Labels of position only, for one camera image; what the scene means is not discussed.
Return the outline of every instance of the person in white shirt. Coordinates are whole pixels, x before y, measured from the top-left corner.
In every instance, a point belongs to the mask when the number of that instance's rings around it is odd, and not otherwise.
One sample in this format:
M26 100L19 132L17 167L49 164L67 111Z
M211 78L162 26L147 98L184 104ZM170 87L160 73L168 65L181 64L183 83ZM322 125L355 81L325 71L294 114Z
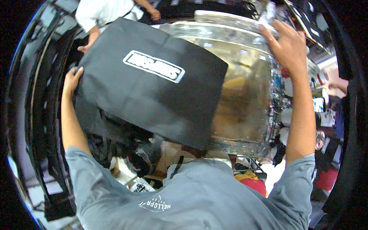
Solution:
M151 15L152 20L161 18L160 12L152 7L146 0L134 0L143 6ZM88 49L100 36L106 24L120 17L133 21L141 21L144 13L133 0L81 0L75 14L75 19L85 32L89 33L88 44L78 47L78 51L87 53Z

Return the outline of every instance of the person wearing gray t-shirt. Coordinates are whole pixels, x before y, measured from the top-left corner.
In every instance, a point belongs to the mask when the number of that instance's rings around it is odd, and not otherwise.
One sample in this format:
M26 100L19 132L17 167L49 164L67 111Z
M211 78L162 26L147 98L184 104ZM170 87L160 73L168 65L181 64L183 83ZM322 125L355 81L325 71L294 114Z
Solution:
M293 83L293 114L286 147L286 169L268 198L238 182L224 162L195 159L163 188L132 193L91 155L71 101L83 68L66 74L61 128L77 216L84 229L308 229L315 167L315 116L306 67L305 37L274 21L276 40L259 29Z

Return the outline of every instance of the red cloth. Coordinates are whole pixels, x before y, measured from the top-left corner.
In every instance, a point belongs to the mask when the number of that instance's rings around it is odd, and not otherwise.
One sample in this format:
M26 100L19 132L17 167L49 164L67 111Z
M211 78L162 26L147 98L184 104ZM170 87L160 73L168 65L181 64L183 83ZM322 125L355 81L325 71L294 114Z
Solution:
M266 196L266 185L262 180L243 179L240 182L250 188L253 188L262 196Z
M327 172L321 171L319 179L316 183L316 187L322 190L330 191L333 184L337 179L337 171L334 169L329 169Z

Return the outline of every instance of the t-shirt sleeve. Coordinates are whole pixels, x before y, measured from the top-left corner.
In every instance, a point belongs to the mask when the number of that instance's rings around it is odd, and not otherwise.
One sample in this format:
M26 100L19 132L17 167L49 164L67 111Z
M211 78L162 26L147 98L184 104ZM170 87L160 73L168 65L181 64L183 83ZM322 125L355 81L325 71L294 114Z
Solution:
M104 2L100 0L80 1L75 13L75 19L86 33L97 25L97 20L100 18Z
M88 220L85 219L106 218L110 210L116 208L116 204L121 207L129 202L132 193L91 155L76 147L70 147L66 150L66 160L73 185L77 216L81 223L87 223Z
M308 229L314 167L314 153L292 161L268 196L294 229Z

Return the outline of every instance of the left hand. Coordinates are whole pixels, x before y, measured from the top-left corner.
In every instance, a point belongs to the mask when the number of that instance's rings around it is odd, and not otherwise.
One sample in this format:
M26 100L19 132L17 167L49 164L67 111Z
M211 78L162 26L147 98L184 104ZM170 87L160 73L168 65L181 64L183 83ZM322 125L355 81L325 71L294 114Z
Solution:
M158 20L161 18L160 11L156 10L153 7L147 9L147 12L151 15L152 20Z
M64 80L64 88L63 88L63 95L72 97L74 94L75 88L78 85L79 78L83 74L83 67L79 68L74 67L65 76Z

